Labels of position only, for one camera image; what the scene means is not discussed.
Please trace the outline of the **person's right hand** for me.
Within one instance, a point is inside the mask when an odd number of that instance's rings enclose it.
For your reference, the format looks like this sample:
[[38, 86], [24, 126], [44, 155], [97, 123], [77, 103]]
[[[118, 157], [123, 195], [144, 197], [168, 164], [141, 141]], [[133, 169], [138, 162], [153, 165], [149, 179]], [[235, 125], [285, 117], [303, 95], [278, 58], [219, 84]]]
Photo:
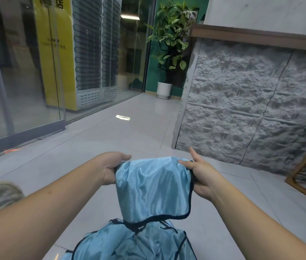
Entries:
[[212, 202], [214, 192], [212, 186], [220, 173], [206, 160], [201, 157], [201, 162], [179, 160], [179, 163], [192, 171], [194, 175], [194, 192]]

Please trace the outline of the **person's left hand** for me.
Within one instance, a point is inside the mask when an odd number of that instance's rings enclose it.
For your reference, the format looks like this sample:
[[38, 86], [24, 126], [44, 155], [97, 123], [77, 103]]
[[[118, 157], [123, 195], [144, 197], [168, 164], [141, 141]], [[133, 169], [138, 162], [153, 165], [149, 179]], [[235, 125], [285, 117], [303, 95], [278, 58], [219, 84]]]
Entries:
[[96, 157], [97, 170], [102, 179], [102, 185], [111, 185], [116, 182], [116, 170], [122, 164], [113, 163], [113, 153], [120, 153], [117, 151], [106, 152]]

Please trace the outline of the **light blue hooded jacket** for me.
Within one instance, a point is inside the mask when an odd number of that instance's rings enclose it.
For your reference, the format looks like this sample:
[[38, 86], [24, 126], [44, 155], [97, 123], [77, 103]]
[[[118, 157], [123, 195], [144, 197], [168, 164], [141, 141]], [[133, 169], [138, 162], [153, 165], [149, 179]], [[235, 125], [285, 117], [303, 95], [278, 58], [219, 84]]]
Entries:
[[116, 170], [122, 219], [87, 233], [62, 260], [197, 260], [171, 220], [191, 212], [193, 172], [177, 157], [123, 162]]

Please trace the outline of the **person's left forearm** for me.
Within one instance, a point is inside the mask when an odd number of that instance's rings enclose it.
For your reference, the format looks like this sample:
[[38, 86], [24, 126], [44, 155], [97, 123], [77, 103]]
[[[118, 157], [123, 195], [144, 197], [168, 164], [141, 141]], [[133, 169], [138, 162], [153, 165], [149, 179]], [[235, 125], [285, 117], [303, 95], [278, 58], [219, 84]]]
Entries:
[[0, 260], [42, 260], [103, 182], [99, 157], [0, 210]]

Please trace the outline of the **person's right forearm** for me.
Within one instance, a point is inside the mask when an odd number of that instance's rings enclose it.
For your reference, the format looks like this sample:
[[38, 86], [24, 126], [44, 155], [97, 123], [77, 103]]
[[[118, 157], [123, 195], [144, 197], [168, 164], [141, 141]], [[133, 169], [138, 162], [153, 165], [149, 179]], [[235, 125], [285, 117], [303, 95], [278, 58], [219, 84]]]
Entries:
[[246, 260], [306, 260], [306, 243], [236, 188], [217, 194], [213, 204]]

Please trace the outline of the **white plant pot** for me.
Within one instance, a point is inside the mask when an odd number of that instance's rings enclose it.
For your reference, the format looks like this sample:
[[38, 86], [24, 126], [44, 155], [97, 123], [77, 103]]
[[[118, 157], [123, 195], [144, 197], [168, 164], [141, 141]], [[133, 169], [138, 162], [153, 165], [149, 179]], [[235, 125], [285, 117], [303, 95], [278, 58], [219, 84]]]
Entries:
[[171, 98], [171, 83], [158, 82], [156, 97], [159, 99], [169, 100]]

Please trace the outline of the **grey stone-textured counter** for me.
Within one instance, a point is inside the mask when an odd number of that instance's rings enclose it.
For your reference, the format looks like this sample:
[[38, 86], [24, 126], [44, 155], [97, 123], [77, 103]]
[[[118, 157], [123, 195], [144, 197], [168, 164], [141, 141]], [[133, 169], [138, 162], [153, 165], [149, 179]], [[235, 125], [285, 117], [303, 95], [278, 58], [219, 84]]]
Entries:
[[306, 51], [200, 39], [175, 147], [288, 175], [306, 156]]

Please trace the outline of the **white display refrigerator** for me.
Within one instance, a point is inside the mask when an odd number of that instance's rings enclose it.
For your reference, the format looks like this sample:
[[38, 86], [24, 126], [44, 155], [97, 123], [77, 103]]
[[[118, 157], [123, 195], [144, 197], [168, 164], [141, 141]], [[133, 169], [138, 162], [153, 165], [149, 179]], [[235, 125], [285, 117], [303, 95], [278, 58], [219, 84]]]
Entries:
[[71, 0], [71, 5], [79, 111], [117, 96], [122, 0]]

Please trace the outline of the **green leafy plant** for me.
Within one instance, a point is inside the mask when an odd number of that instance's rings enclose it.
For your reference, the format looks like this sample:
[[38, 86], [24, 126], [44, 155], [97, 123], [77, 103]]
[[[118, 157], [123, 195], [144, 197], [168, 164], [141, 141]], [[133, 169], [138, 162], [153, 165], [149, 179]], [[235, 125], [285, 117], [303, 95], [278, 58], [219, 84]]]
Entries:
[[174, 87], [182, 87], [184, 83], [189, 64], [189, 33], [197, 13], [197, 9], [192, 9], [185, 1], [167, 0], [159, 5], [154, 25], [147, 25], [151, 30], [147, 42], [158, 46], [151, 58], [164, 72], [165, 83]]

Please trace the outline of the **yellow sign panel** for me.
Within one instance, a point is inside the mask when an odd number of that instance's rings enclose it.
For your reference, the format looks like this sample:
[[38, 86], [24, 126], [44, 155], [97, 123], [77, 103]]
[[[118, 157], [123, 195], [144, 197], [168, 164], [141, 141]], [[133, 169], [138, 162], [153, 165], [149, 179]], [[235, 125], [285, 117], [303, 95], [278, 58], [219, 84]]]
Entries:
[[77, 111], [71, 0], [32, 0], [48, 106]]

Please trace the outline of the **brown wooden counter trim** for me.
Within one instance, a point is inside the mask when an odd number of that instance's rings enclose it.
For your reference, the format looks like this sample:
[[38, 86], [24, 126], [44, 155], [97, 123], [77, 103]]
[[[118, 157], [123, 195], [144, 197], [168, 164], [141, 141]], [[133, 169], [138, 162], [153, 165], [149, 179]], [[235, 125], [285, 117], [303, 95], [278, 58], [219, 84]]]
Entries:
[[304, 34], [193, 24], [190, 28], [190, 36], [306, 51], [306, 35]]

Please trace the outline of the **glass door with metal frame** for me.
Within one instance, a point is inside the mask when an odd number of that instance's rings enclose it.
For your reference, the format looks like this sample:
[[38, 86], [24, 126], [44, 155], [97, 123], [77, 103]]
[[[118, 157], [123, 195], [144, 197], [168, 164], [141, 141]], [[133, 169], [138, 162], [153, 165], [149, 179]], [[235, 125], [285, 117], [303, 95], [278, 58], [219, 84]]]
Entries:
[[15, 129], [0, 106], [0, 154], [65, 129], [66, 109], [46, 103], [32, 0], [0, 0], [0, 70]]

